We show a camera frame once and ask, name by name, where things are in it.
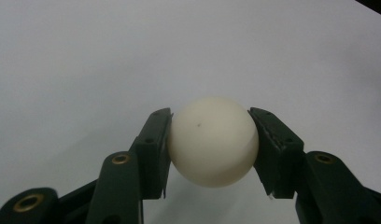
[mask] gray background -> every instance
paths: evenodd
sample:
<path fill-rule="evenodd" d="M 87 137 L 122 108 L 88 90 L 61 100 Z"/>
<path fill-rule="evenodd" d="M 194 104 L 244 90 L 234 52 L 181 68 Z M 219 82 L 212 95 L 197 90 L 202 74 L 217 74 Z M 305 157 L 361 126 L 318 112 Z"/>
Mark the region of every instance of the gray background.
<path fill-rule="evenodd" d="M 381 15 L 355 1 L 0 1 L 0 206 L 60 196 L 127 150 L 148 115 L 230 97 L 381 192 Z M 254 170 L 223 189 L 170 170 L 146 223 L 297 223 Z"/>

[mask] white ball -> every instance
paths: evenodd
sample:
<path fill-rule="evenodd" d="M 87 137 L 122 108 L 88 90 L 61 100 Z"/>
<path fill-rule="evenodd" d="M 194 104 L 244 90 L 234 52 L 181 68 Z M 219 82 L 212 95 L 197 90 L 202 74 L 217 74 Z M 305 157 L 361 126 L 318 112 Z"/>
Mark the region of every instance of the white ball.
<path fill-rule="evenodd" d="M 208 97 L 173 118 L 168 138 L 171 160 L 191 182 L 224 187 L 242 178 L 257 158 L 258 131 L 238 103 Z"/>

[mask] white surface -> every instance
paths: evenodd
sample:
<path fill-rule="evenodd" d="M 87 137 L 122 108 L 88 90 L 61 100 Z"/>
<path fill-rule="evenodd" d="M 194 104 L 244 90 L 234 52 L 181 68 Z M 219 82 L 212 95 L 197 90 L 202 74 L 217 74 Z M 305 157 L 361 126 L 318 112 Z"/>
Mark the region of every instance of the white surface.
<path fill-rule="evenodd" d="M 174 116 L 167 140 L 176 169 L 191 182 L 226 187 L 245 176 L 259 149 L 254 120 L 229 98 L 197 99 Z"/>
<path fill-rule="evenodd" d="M 0 1 L 0 206 L 60 195 L 127 150 L 149 113 L 207 95 L 270 110 L 305 151 L 381 192 L 381 15 L 349 0 Z M 224 189 L 172 167 L 146 223 L 297 223 L 255 172 Z"/>

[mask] white backdrop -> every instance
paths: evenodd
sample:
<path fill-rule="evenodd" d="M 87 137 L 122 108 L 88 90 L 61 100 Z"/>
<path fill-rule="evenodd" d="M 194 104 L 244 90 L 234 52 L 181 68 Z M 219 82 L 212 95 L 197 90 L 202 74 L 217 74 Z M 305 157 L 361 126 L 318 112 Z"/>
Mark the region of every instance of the white backdrop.
<path fill-rule="evenodd" d="M 199 97 L 270 110 L 305 151 L 381 192 L 381 15 L 349 0 L 0 1 L 0 207 L 60 196 L 127 150 L 148 115 Z M 255 170 L 223 189 L 170 170 L 145 223 L 298 223 Z"/>

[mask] ping pong ball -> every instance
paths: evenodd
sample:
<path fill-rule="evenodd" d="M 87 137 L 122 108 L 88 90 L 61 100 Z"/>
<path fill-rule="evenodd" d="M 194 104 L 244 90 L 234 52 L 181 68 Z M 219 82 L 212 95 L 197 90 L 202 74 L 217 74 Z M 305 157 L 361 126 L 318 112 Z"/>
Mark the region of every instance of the ping pong ball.
<path fill-rule="evenodd" d="M 254 120 L 238 103 L 199 99 L 173 118 L 168 151 L 189 181 L 210 188 L 231 185 L 254 164 L 259 147 Z"/>

